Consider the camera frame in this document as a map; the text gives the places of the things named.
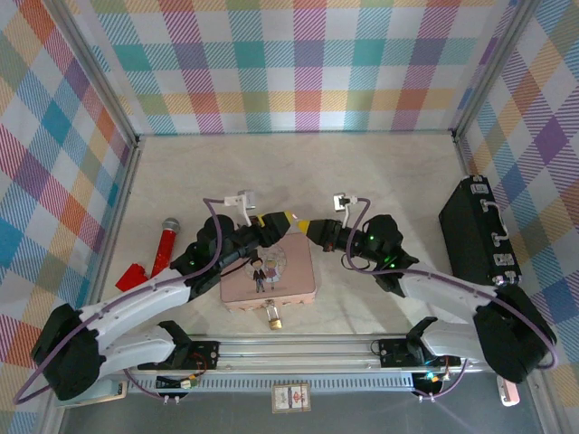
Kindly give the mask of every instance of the small label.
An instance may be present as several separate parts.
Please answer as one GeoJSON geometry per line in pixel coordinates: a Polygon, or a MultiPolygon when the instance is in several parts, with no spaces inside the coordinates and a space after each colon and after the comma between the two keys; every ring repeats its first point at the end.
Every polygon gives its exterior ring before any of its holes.
{"type": "Polygon", "coordinates": [[[290,411],[310,411],[309,384],[275,385],[271,390],[271,404],[274,413],[290,411]]]}

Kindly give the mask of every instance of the red object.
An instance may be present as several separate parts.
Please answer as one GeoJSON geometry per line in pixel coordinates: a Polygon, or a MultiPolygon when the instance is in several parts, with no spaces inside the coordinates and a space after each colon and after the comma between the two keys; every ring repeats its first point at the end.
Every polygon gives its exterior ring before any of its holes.
{"type": "MultiPolygon", "coordinates": [[[[161,234],[161,241],[157,248],[157,255],[155,256],[155,264],[151,272],[151,278],[166,269],[171,261],[173,254],[173,245],[175,244],[175,236],[179,232],[179,222],[176,219],[168,218],[163,222],[163,233],[161,234]]],[[[134,288],[141,283],[146,282],[150,278],[147,276],[145,269],[138,264],[132,264],[122,278],[117,282],[117,288],[125,292],[134,288]]]]}
{"type": "Polygon", "coordinates": [[[121,291],[125,292],[129,289],[134,288],[136,285],[140,285],[148,280],[145,269],[138,264],[132,264],[122,278],[117,282],[116,287],[121,291]]]}
{"type": "Polygon", "coordinates": [[[173,229],[164,229],[161,234],[161,241],[155,256],[155,264],[153,264],[153,271],[151,271],[151,278],[166,269],[171,262],[171,255],[173,254],[173,245],[175,244],[175,237],[177,232],[173,229]]]}

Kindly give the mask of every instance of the red microphone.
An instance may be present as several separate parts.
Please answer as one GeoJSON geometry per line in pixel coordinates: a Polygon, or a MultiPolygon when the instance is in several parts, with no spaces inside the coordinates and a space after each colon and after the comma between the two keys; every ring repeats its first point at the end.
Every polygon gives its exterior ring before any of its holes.
{"type": "Polygon", "coordinates": [[[169,217],[163,222],[163,233],[161,234],[161,241],[155,256],[155,264],[153,264],[153,271],[151,271],[151,278],[166,269],[171,262],[171,255],[173,254],[173,245],[175,244],[175,237],[179,233],[179,222],[177,219],[169,217]]]}

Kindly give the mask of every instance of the metal corner post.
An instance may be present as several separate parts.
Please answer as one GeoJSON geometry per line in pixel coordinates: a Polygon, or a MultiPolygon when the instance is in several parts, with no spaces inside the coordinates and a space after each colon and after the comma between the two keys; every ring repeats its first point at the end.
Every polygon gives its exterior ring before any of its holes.
{"type": "Polygon", "coordinates": [[[127,114],[122,108],[115,91],[111,88],[104,72],[94,57],[90,46],[84,40],[71,11],[62,0],[44,0],[46,9],[58,26],[66,42],[71,46],[74,56],[84,69],[90,84],[97,91],[110,116],[122,130],[132,146],[138,145],[138,135],[132,127],[127,114]]]}
{"type": "Polygon", "coordinates": [[[533,14],[541,1],[542,0],[520,0],[520,4],[507,31],[498,42],[497,48],[489,61],[489,66],[480,78],[479,86],[474,90],[474,93],[470,98],[467,107],[464,109],[456,129],[454,130],[457,146],[476,116],[479,114],[482,104],[502,72],[511,53],[515,50],[515,46],[517,45],[521,34],[527,28],[528,22],[533,17],[533,14]]]}

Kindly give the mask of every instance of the white clip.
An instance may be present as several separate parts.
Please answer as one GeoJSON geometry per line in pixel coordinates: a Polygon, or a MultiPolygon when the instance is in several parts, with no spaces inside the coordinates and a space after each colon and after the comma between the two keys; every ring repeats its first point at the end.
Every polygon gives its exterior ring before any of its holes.
{"type": "Polygon", "coordinates": [[[248,226],[252,225],[252,221],[250,220],[250,216],[247,213],[248,208],[255,208],[254,205],[249,204],[248,202],[248,191],[240,192],[237,196],[226,196],[223,199],[223,204],[225,206],[237,206],[239,213],[243,216],[243,219],[247,223],[248,226]]]}
{"type": "Polygon", "coordinates": [[[336,212],[344,211],[344,220],[342,221],[342,229],[346,228],[347,221],[350,219],[350,206],[358,203],[358,198],[353,194],[348,195],[345,193],[334,194],[334,210],[336,212]]]}

